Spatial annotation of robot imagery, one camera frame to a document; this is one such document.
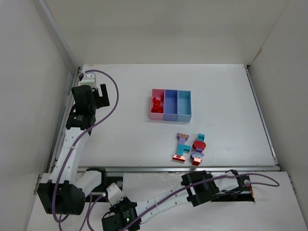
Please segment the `red legos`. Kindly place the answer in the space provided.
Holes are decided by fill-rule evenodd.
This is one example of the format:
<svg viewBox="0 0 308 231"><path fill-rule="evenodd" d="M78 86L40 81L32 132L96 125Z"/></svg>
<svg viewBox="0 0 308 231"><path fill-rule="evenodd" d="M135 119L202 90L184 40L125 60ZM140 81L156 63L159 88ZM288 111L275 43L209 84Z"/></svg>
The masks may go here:
<svg viewBox="0 0 308 231"><path fill-rule="evenodd" d="M156 97L153 97L152 98L152 108L151 108L151 112L152 113L163 113L164 111L164 107L163 107L163 102L164 102L164 99L163 98L156 98Z"/></svg>

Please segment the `teal red purple lego stack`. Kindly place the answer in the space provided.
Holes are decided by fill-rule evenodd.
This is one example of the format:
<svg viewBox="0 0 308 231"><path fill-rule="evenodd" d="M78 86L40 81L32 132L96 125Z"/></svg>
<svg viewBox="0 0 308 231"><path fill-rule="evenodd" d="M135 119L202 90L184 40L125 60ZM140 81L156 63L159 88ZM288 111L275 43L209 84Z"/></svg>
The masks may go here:
<svg viewBox="0 0 308 231"><path fill-rule="evenodd" d="M204 149L206 148L205 143L205 135L199 133L197 135L196 140L192 144L192 152L190 155L192 165L199 166L201 161L204 159L205 155L203 153Z"/></svg>

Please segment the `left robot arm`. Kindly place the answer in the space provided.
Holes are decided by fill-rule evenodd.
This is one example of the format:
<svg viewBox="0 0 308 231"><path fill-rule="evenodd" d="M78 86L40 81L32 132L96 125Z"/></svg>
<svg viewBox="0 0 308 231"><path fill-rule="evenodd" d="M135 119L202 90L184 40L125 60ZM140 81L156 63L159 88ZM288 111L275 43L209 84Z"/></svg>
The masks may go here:
<svg viewBox="0 0 308 231"><path fill-rule="evenodd" d="M91 135L96 110L109 106L105 84L97 90L89 85L71 89L75 103L69 113L64 142L57 163L46 183L38 186L38 196L48 214L80 215L86 197L102 182L99 171L89 170L77 179L83 149Z"/></svg>

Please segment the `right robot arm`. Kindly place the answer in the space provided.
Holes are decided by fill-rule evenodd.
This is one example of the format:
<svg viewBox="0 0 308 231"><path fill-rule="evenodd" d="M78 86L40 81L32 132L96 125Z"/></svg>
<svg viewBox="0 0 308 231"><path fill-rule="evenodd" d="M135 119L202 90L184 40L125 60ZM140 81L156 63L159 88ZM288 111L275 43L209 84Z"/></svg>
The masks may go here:
<svg viewBox="0 0 308 231"><path fill-rule="evenodd" d="M194 207L211 202L223 194L241 193L249 183L247 176L239 176L236 170L214 177L206 171L182 175L181 183L170 190L145 201L132 202L122 190L112 183L107 188L111 205L102 218L105 231L137 231L140 225L176 206L191 204Z"/></svg>

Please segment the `pink bin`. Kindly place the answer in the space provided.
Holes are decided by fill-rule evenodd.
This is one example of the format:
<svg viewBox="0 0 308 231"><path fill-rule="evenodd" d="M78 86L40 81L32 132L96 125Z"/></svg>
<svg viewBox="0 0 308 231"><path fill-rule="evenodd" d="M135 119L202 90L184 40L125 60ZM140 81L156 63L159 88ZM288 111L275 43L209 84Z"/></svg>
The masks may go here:
<svg viewBox="0 0 308 231"><path fill-rule="evenodd" d="M158 99L163 98L165 99L165 90L164 89L152 89L152 95L151 95L151 104L150 104L150 119L151 120L163 120L164 119L164 111L163 113L152 113L151 108L152 108L152 98L156 97Z"/></svg>

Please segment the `dark blue bin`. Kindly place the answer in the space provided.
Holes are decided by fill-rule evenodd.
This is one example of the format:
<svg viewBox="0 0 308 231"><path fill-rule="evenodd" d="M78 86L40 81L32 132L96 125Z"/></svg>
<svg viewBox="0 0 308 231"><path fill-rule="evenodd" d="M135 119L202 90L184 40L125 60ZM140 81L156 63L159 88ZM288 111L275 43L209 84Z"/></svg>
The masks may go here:
<svg viewBox="0 0 308 231"><path fill-rule="evenodd" d="M164 120L177 121L178 118L178 91L165 90Z"/></svg>

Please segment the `purple teal red lego column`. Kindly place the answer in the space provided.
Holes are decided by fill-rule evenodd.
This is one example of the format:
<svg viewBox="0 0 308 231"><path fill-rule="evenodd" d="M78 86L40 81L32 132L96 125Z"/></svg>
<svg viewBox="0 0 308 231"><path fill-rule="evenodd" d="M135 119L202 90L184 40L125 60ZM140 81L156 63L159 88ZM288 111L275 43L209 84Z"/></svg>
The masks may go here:
<svg viewBox="0 0 308 231"><path fill-rule="evenodd" d="M186 141L188 140L189 135L178 133L177 139L178 139L178 146L176 150L176 154L173 155L172 160L179 161L179 162L185 162L186 158L184 156L184 153L188 153L191 149L189 145L186 145Z"/></svg>

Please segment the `light blue bin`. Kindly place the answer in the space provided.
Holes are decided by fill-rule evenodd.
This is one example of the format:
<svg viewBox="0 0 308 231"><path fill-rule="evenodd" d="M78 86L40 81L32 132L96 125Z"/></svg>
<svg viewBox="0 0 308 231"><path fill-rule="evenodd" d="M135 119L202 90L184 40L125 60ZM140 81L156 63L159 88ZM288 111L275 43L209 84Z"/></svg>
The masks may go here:
<svg viewBox="0 0 308 231"><path fill-rule="evenodd" d="M192 117L191 92L178 91L178 119L179 122L190 122Z"/></svg>

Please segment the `aluminium frame rail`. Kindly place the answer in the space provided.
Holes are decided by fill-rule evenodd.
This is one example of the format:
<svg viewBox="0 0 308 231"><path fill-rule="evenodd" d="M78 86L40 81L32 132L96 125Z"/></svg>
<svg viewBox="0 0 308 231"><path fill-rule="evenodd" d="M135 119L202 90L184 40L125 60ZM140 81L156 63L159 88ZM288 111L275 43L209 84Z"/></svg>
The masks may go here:
<svg viewBox="0 0 308 231"><path fill-rule="evenodd" d="M56 157L58 155L59 146L62 142L61 138L64 130L64 124L68 114L68 107L71 105L72 101L71 88L74 87L78 82L77 76L80 73L80 69L81 66L78 66L74 75L68 73L67 81L64 87L64 96L62 97L62 103L60 106L60 112L56 123L55 134L51 145L51 151L45 168L46 173L50 173L52 171Z"/></svg>

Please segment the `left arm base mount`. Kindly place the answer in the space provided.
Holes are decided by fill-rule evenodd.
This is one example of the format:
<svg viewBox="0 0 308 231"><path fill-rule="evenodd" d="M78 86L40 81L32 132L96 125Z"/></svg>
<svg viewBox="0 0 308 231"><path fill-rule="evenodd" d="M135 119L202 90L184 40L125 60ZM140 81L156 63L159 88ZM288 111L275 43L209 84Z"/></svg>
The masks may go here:
<svg viewBox="0 0 308 231"><path fill-rule="evenodd" d="M104 167L90 167L77 180L77 187L81 188L86 196L86 202L94 202L99 196L99 202L108 202L107 188L115 183L120 189L123 188L123 176L116 173L109 173Z"/></svg>

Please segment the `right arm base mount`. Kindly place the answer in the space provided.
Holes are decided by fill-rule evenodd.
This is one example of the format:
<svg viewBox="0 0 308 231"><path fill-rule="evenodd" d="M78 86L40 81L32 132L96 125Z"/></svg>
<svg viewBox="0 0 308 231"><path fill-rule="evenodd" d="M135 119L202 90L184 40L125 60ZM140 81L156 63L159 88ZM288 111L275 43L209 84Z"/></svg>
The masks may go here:
<svg viewBox="0 0 308 231"><path fill-rule="evenodd" d="M254 202L254 194L251 186L245 186L250 183L249 176L240 178L223 178L214 180L219 189L219 193L211 202Z"/></svg>

